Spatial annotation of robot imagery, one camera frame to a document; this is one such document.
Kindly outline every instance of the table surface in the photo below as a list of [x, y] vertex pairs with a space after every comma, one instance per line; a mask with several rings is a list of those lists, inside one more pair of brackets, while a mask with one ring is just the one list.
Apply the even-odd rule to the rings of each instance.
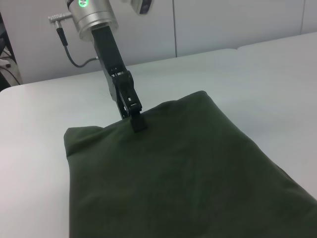
[[[144, 111], [205, 90], [317, 198], [317, 33], [128, 67]], [[103, 72], [0, 93], [0, 236], [68, 237], [69, 127], [120, 115]]]

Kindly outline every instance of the cable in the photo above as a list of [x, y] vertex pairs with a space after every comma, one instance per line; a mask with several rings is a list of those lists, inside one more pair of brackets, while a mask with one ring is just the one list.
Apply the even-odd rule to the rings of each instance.
[[19, 85], [21, 85], [21, 84], [19, 83], [19, 81], [16, 79], [16, 77], [15, 77], [9, 70], [7, 70], [6, 68], [4, 68], [4, 67], [2, 67], [2, 66], [0, 66], [0, 68], [4, 69], [5, 71], [8, 71], [8, 72], [12, 75], [12, 77], [15, 79], [15, 81], [16, 81]]
[[11, 57], [11, 55], [9, 55], [7, 52], [3, 51], [7, 56]]
[[78, 65], [78, 64], [76, 64], [76, 63], [73, 61], [73, 59], [71, 58], [67, 46], [64, 46], [64, 48], [65, 48], [66, 54], [67, 54], [67, 56], [68, 56], [70, 62], [71, 62], [74, 66], [76, 66], [77, 68], [82, 68], [82, 67], [86, 66], [86, 64], [88, 64], [89, 62], [98, 60], [98, 58], [91, 58], [91, 59], [87, 60], [86, 62], [84, 62], [82, 65]]

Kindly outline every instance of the folded fabric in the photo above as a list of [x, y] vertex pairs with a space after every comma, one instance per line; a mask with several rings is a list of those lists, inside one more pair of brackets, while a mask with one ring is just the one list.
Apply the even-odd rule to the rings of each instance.
[[317, 201], [205, 92], [143, 115], [66, 132], [70, 238], [317, 238]]

